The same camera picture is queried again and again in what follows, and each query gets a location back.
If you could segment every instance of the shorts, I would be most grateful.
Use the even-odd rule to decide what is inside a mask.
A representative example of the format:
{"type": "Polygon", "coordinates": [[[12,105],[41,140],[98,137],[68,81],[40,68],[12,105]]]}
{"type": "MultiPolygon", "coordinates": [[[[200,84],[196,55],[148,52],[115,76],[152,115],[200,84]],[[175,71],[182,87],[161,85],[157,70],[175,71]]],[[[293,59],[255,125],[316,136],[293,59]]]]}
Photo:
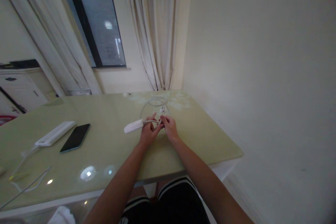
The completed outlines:
{"type": "Polygon", "coordinates": [[[119,223],[210,222],[194,184],[187,177],[183,177],[166,184],[155,204],[146,196],[131,199],[119,223]]]}

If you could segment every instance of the window sill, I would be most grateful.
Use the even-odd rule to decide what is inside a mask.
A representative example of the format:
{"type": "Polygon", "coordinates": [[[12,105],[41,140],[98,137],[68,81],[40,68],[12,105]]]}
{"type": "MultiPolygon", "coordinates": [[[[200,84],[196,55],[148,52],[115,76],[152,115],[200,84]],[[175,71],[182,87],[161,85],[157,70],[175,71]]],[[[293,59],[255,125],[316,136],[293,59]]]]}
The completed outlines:
{"type": "Polygon", "coordinates": [[[92,68],[94,72],[131,71],[131,68],[92,68]]]}

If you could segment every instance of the white cloth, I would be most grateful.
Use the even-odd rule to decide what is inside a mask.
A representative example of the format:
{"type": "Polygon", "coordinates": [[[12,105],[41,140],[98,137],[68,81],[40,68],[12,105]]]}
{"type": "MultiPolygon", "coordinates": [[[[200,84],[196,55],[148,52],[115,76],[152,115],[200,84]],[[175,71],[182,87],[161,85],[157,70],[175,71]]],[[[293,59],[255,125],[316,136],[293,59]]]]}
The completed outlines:
{"type": "Polygon", "coordinates": [[[68,91],[102,91],[74,30],[73,16],[65,0],[10,0],[41,52],[36,54],[50,83],[59,96],[68,91]]]}
{"type": "Polygon", "coordinates": [[[177,0],[127,1],[150,84],[153,90],[167,90],[174,70],[177,0]]]}
{"type": "Polygon", "coordinates": [[[76,221],[69,208],[59,206],[48,224],[76,224],[76,221]]]}

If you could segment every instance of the window frame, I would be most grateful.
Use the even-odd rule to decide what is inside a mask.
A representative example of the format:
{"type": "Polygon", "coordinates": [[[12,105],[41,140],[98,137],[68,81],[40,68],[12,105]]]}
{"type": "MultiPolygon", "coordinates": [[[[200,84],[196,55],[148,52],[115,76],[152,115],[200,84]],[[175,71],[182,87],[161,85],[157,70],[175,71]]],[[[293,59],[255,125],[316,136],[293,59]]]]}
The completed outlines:
{"type": "MultiPolygon", "coordinates": [[[[92,33],[92,30],[91,30],[91,27],[90,27],[88,17],[86,15],[86,12],[85,12],[85,9],[84,9],[83,2],[82,2],[82,0],[72,0],[72,1],[73,1],[74,6],[75,6],[79,21],[81,23],[81,26],[83,28],[83,32],[84,32],[84,35],[86,37],[87,43],[88,43],[89,48],[91,50],[93,61],[96,64],[96,66],[94,66],[94,67],[92,66],[92,68],[94,68],[94,69],[99,69],[99,68],[126,68],[127,67],[126,66],[126,59],[125,59],[125,64],[124,65],[103,65],[102,60],[101,60],[100,55],[99,55],[99,52],[98,52],[98,48],[97,48],[95,39],[93,37],[93,33],[92,33]]],[[[118,18],[117,18],[116,13],[115,13],[115,16],[116,16],[115,18],[116,18],[117,24],[118,24],[118,32],[119,32],[119,35],[120,35],[119,23],[118,23],[118,18]]],[[[120,36],[120,43],[121,43],[121,46],[123,48],[123,45],[122,45],[123,42],[121,40],[121,36],[120,36]]]]}

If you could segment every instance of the drawer handle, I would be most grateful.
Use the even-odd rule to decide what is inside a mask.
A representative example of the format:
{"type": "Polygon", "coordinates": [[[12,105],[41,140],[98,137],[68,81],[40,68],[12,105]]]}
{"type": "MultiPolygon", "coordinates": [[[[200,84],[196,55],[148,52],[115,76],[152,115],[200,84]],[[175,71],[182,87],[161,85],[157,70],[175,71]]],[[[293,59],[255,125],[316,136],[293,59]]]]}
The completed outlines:
{"type": "Polygon", "coordinates": [[[6,80],[6,81],[15,81],[16,78],[8,77],[8,78],[6,78],[5,80],[6,80]]]}

